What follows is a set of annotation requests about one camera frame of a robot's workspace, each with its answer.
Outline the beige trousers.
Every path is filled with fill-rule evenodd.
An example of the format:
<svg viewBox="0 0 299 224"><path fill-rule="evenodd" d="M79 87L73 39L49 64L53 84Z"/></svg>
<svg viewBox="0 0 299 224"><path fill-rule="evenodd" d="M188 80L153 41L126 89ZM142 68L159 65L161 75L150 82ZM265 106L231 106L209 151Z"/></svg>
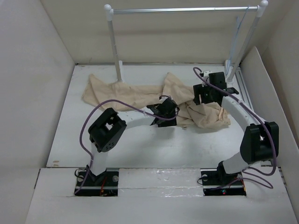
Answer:
<svg viewBox="0 0 299 224"><path fill-rule="evenodd" d="M101 107L112 107L116 111L129 111L128 105L143 109L160 102L161 96L171 97L179 106L178 126L195 124L200 128L220 129L228 127L231 121L228 112L218 103L195 105L193 88L181 82L172 73L167 73L162 85L129 85L123 82L107 84L91 74L82 95L82 100L90 105L112 100Z"/></svg>

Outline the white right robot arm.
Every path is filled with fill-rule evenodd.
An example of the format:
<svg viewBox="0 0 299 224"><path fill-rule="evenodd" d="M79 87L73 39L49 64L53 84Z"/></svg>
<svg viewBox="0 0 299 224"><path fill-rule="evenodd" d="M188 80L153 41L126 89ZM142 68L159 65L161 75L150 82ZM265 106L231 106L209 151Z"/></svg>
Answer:
<svg viewBox="0 0 299 224"><path fill-rule="evenodd" d="M252 169L264 176L271 176L277 169L279 154L279 127L258 116L237 97L239 92L228 87L223 72L204 76L198 67L193 68L202 81L193 86L195 105L218 103L237 121L244 134L239 152L218 164L213 178L221 184L240 181L240 172Z"/></svg>

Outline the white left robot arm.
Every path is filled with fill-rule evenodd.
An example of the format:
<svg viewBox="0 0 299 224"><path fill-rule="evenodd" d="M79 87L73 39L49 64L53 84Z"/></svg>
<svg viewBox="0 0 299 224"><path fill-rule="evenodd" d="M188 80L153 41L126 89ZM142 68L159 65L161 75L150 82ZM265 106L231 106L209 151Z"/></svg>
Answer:
<svg viewBox="0 0 299 224"><path fill-rule="evenodd" d="M108 152L113 149L126 129L137 126L168 127L176 126L179 106L170 97L158 104L147 105L152 111L149 118L127 123L122 120L112 107L107 108L88 128L92 143L92 165L89 166L88 180L99 185L104 181Z"/></svg>

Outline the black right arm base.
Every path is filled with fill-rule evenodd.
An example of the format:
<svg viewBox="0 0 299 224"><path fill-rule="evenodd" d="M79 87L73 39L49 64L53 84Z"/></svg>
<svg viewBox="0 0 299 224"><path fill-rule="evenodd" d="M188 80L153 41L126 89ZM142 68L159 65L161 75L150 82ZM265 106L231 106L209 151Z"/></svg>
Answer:
<svg viewBox="0 0 299 224"><path fill-rule="evenodd" d="M216 168L203 168L200 174L197 183L204 196L246 196L241 172L222 176Z"/></svg>

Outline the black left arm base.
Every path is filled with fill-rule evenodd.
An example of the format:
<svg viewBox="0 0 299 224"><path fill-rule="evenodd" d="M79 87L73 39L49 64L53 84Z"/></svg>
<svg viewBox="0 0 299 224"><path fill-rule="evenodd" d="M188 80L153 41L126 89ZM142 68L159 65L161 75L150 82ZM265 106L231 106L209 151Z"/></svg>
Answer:
<svg viewBox="0 0 299 224"><path fill-rule="evenodd" d="M91 172L83 182L86 170L75 170L76 186L75 196L118 196L119 169L107 169L99 176L94 176Z"/></svg>

